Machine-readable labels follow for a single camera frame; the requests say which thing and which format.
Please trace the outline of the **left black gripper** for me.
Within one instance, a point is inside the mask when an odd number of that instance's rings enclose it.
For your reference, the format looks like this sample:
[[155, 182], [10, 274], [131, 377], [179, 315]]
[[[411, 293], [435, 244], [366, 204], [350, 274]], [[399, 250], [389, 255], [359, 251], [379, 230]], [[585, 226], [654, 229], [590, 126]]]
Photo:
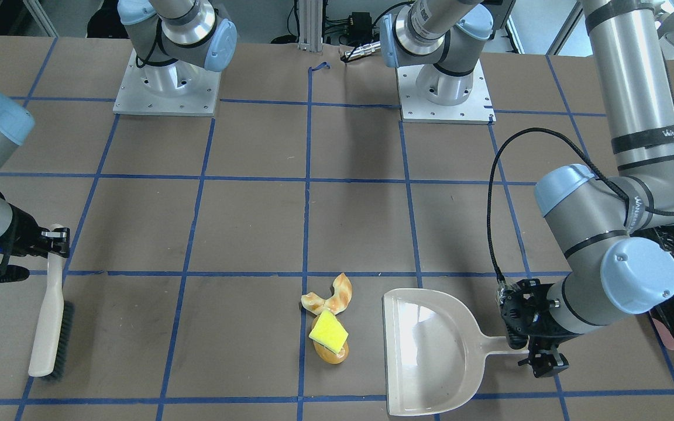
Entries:
[[[500, 315], [511, 349], [522, 349], [529, 340], [535, 341], [537, 349], [565, 341], [565, 329], [551, 315], [554, 300], [548, 299], [548, 292], [553, 286], [539, 279], [500, 286]], [[568, 359], [558, 351], [529, 353], [518, 365], [529, 365], [535, 378], [554, 377], [569, 368]]]

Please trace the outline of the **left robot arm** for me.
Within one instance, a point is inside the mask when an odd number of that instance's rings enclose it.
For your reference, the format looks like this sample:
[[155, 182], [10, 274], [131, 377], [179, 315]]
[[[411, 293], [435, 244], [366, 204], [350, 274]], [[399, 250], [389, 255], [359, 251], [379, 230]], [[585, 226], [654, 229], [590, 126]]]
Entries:
[[567, 144], [582, 163], [547, 173], [535, 184], [541, 216], [570, 267], [553, 284], [509, 284], [498, 266], [490, 219], [490, 261], [508, 346], [524, 347], [536, 378], [569, 363], [558, 347], [674, 296], [674, 258], [634, 232], [674, 226], [674, 96], [654, 24], [651, 1], [582, 1], [597, 66], [618, 175], [607, 177], [565, 135], [542, 127], [514, 133], [490, 168], [494, 179], [504, 149], [523, 135], [545, 133]]

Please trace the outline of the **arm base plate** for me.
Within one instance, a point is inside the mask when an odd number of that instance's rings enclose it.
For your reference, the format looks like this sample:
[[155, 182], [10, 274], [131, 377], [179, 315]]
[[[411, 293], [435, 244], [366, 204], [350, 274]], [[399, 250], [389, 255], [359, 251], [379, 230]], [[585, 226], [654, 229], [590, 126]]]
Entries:
[[492, 125], [497, 117], [482, 62], [471, 74], [452, 77], [433, 64], [396, 69], [401, 117], [411, 123]]
[[182, 61], [139, 68], [133, 50], [112, 111], [118, 115], [214, 117], [220, 82], [220, 73]]

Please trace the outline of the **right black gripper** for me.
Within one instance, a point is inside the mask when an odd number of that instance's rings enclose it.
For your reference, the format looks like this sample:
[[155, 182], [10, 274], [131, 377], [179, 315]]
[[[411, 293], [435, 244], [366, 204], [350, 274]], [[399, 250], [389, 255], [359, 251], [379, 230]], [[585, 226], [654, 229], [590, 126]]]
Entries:
[[19, 282], [27, 279], [26, 267], [10, 264], [10, 257], [37, 256], [47, 258], [54, 254], [62, 258], [71, 256], [71, 231], [69, 227], [41, 227], [32, 216], [13, 207], [10, 226], [0, 236], [0, 283]]

